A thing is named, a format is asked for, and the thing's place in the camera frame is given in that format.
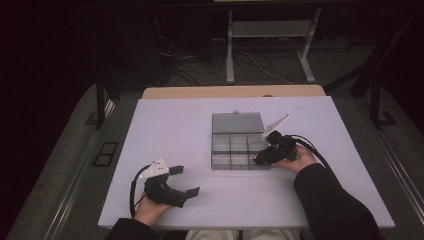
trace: person's right hand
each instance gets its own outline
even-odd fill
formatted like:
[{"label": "person's right hand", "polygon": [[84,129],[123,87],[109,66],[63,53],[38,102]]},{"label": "person's right hand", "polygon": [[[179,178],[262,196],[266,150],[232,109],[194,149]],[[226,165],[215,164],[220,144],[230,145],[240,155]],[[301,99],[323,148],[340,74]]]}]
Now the person's right hand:
[{"label": "person's right hand", "polygon": [[288,168],[295,174],[298,174],[303,168],[317,163],[314,155],[307,148],[296,145],[297,158],[294,161],[281,160],[273,164],[273,166]]}]

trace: hand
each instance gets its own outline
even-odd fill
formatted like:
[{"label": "hand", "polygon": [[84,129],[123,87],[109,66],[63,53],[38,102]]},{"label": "hand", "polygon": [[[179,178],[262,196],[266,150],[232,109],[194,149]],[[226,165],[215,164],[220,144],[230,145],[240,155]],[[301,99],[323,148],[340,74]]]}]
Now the hand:
[{"label": "hand", "polygon": [[278,161],[273,166],[288,168],[298,174],[303,168],[316,163],[314,155],[307,148],[296,145],[297,158],[294,161]]},{"label": "hand", "polygon": [[173,206],[167,204],[158,204],[151,201],[144,192],[141,197],[142,199],[138,204],[137,212],[134,215],[134,220],[142,222],[147,226],[152,227],[155,225],[162,214],[173,208]]}]

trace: black sleeve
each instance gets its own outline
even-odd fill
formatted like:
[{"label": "black sleeve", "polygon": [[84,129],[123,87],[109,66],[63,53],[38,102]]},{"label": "black sleeve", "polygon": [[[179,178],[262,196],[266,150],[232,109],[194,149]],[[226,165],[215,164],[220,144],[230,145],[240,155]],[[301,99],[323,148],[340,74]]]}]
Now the black sleeve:
[{"label": "black sleeve", "polygon": [[106,240],[156,240],[159,236],[147,225],[136,220],[120,218],[106,237]]},{"label": "black sleeve", "polygon": [[368,208],[349,195],[321,164],[300,171],[294,188],[315,240],[384,239]]}]

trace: person's right arm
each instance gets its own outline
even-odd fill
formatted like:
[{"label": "person's right arm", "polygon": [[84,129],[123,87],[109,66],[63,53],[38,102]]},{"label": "person's right arm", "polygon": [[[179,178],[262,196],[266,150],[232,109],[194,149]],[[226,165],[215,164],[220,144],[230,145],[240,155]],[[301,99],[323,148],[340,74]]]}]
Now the person's right arm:
[{"label": "person's right arm", "polygon": [[348,194],[306,148],[295,161],[279,161],[297,174],[294,188],[316,240],[384,239],[371,212]]}]

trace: person's left hand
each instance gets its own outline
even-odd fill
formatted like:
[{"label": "person's left hand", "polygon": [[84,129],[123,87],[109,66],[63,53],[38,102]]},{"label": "person's left hand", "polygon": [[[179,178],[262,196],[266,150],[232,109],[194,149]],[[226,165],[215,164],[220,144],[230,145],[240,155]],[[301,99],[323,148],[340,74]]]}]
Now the person's left hand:
[{"label": "person's left hand", "polygon": [[173,208],[173,206],[167,204],[158,204],[151,201],[144,192],[141,196],[143,199],[141,199],[140,203],[138,204],[137,212],[135,213],[133,219],[142,222],[147,226],[152,227],[155,225],[162,214]]}]

